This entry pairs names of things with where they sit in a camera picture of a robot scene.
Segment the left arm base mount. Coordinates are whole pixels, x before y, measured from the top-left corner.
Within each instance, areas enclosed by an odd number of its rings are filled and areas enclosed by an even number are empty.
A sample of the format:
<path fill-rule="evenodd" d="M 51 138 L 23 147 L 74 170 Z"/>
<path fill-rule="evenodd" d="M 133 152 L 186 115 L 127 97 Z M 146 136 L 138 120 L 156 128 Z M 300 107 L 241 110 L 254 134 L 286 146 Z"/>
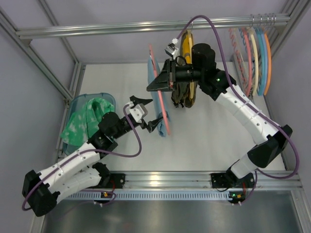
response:
<path fill-rule="evenodd" d="M 125 185 L 126 175 L 124 173 L 111 173 L 106 188 L 108 189 L 123 189 Z"/>

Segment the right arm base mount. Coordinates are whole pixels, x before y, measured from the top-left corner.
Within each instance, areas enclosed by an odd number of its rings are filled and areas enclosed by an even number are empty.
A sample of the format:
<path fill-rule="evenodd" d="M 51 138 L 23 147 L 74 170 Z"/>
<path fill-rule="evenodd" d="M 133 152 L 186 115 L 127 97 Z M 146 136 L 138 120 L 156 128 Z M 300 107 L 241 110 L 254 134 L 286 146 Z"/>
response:
<path fill-rule="evenodd" d="M 213 189 L 218 191 L 226 191 L 232 188 L 232 181 L 226 172 L 211 173 L 211 184 Z"/>

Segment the pink clothes hanger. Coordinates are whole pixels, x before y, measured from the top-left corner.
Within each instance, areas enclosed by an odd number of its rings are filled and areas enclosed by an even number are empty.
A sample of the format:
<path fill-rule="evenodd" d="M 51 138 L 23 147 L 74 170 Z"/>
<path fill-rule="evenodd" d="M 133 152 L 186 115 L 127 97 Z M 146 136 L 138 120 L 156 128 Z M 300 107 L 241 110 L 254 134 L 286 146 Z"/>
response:
<path fill-rule="evenodd" d="M 153 52 L 153 48 L 152 48 L 152 45 L 149 44 L 149 56 L 151 56 L 152 58 L 152 61 L 154 63 L 154 74 L 155 76 L 157 75 L 156 74 L 156 62 L 157 62 L 157 59 L 156 57 L 154 56 L 154 52 Z M 159 95 L 159 99 L 160 99 L 160 103 L 161 103 L 161 108 L 162 108 L 162 116 L 163 116 L 163 120 L 165 121 L 165 125 L 166 125 L 166 129 L 167 129 L 167 133 L 168 135 L 171 135 L 171 129 L 170 129 L 170 121 L 168 121 L 167 119 L 167 115 L 166 115 L 166 110 L 165 110 L 165 107 L 164 107 L 164 103 L 163 103 L 163 98 L 162 98 L 162 92 L 160 91 L 157 91 L 158 95 Z"/>

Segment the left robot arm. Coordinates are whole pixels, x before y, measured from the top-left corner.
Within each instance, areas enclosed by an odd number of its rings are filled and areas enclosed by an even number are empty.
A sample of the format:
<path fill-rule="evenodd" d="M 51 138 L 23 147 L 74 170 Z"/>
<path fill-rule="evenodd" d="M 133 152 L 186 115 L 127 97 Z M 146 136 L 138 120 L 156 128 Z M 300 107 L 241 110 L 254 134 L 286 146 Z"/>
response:
<path fill-rule="evenodd" d="M 150 102 L 152 99 L 131 96 L 123 107 L 123 118 L 115 112 L 105 113 L 98 130 L 80 148 L 49 168 L 29 171 L 23 182 L 22 210 L 32 210 L 37 217 L 44 216 L 74 193 L 89 187 L 106 187 L 111 173 L 100 160 L 108 154 L 119 156 L 113 151 L 118 145 L 116 140 L 128 132 L 138 135 L 136 127 L 151 133 L 161 122 L 161 117 L 144 121 L 148 114 L 146 105 Z"/>

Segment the light blue trousers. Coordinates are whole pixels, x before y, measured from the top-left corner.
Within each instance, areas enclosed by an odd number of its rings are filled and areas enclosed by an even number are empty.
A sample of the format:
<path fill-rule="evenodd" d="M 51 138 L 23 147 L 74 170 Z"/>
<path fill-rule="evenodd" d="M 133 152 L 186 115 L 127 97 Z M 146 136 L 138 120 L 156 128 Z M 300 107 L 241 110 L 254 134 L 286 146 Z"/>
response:
<path fill-rule="evenodd" d="M 148 58 L 147 68 L 148 68 L 148 84 L 150 84 L 156 77 L 155 74 L 154 74 L 154 69 L 155 69 L 154 68 L 154 63 L 152 61 L 151 56 L 149 56 L 149 58 Z M 159 99 L 158 93 L 157 92 L 151 92 L 151 96 L 152 96 L 153 103 L 154 103 L 156 118 L 162 117 L 162 108 L 161 108 L 161 103 L 160 103 L 160 99 Z M 164 103 L 164 107 L 165 107 L 165 110 L 166 110 L 167 119 L 168 119 L 168 121 L 170 121 L 167 101 L 166 101 L 166 97 L 165 97 L 164 94 L 162 94 L 162 98 L 163 98 L 163 103 Z M 166 137 L 168 135 L 164 120 L 162 120 L 157 125 L 157 131 L 158 131 L 158 134 L 161 137 Z"/>

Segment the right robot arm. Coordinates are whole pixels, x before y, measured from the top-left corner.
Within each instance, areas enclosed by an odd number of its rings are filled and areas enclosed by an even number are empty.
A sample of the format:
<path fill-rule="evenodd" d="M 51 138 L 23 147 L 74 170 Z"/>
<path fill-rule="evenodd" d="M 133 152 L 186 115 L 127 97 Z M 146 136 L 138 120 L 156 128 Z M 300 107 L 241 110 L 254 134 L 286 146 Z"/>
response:
<path fill-rule="evenodd" d="M 231 180 L 242 179 L 258 168 L 266 168 L 287 146 L 292 134 L 268 118 L 244 95 L 236 81 L 216 67 L 215 51 L 205 43 L 191 49 L 192 63 L 179 66 L 167 59 L 160 74 L 147 86 L 147 91 L 171 92 L 178 84 L 195 81 L 199 88 L 227 109 L 250 133 L 256 144 L 227 171 Z"/>

